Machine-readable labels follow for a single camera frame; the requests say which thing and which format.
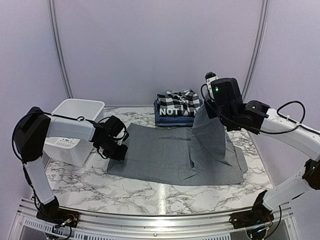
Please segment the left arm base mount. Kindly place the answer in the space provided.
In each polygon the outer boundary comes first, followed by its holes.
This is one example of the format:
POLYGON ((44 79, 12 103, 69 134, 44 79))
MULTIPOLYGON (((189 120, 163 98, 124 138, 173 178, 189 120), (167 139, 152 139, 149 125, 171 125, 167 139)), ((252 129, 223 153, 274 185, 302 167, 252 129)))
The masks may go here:
POLYGON ((47 204, 39 203, 37 207, 36 217, 46 222, 62 225, 62 223, 70 220, 68 223, 72 228, 77 227, 80 213, 78 211, 60 208, 60 203, 55 197, 47 204))

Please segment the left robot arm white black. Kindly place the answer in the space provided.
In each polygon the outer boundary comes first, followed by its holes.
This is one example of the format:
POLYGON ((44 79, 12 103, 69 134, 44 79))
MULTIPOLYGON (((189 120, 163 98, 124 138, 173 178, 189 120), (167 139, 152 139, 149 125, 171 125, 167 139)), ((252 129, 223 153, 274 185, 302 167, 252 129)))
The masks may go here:
POLYGON ((114 115, 102 117, 102 112, 96 111, 79 117, 63 116, 61 108, 48 113, 32 107, 14 127, 11 145, 33 190, 39 214, 53 223, 64 216, 45 173, 44 154, 80 167, 96 148, 104 159, 123 161, 128 137, 127 127, 114 115))

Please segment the grey long sleeve shirt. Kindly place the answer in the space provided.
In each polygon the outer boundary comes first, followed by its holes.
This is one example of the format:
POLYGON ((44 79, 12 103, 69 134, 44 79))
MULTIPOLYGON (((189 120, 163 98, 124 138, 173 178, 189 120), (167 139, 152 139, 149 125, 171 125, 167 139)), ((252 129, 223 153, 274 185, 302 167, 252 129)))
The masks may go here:
POLYGON ((125 159, 111 159, 107 173, 124 178, 179 186, 233 185, 244 182, 248 165, 217 118, 205 106, 192 127, 128 127, 125 159))

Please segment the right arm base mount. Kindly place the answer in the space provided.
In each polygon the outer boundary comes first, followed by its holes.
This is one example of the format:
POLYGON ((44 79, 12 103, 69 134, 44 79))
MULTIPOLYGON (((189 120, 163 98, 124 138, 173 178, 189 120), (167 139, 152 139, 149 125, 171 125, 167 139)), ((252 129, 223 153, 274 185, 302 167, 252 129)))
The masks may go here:
POLYGON ((266 193, 267 190, 264 190, 257 196, 251 210, 238 211, 230 215, 229 222, 234 229, 256 226, 274 220, 272 210, 263 205, 263 198, 266 193))

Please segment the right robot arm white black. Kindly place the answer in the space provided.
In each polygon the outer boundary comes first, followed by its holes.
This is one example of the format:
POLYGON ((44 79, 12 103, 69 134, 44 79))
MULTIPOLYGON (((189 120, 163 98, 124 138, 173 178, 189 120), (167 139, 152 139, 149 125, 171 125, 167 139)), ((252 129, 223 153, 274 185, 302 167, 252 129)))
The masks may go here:
POLYGON ((218 117, 228 132, 246 130, 253 135, 275 140, 286 150, 306 157, 306 162, 288 179, 260 193, 247 219, 258 224, 268 212, 306 192, 320 189, 320 132, 304 125, 259 100, 244 102, 235 78, 205 77, 201 88, 210 118, 218 117))

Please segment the white plastic bin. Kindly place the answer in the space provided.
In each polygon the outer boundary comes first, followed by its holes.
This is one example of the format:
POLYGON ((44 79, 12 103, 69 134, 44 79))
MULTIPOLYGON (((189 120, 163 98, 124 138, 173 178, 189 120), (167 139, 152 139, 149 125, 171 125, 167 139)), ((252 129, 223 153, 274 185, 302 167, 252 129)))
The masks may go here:
POLYGON ((69 98, 61 102, 50 116, 51 122, 44 143, 44 152, 52 159, 82 167, 93 143, 97 122, 104 116, 105 103, 98 100, 69 98))

